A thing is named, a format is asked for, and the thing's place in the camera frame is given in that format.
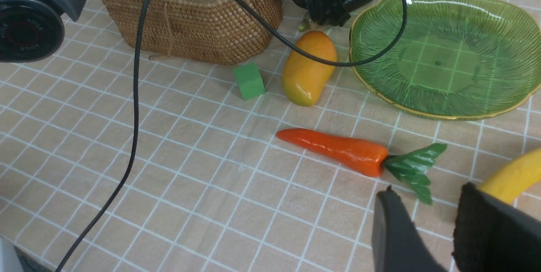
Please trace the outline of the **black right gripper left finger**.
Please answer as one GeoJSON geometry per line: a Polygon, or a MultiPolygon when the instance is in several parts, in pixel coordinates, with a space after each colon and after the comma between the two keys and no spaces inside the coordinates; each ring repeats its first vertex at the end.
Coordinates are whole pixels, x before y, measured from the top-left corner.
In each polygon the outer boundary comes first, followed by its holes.
{"type": "Polygon", "coordinates": [[[375,272],[445,271],[423,243],[391,186],[376,194],[371,243],[375,272]]]}

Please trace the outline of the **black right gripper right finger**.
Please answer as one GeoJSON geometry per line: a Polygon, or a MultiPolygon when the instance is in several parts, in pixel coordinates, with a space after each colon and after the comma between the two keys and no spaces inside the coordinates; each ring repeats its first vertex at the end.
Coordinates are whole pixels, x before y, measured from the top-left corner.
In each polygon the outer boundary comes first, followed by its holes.
{"type": "Polygon", "coordinates": [[[539,272],[539,220],[466,183],[461,188],[453,257],[461,272],[539,272]]]}

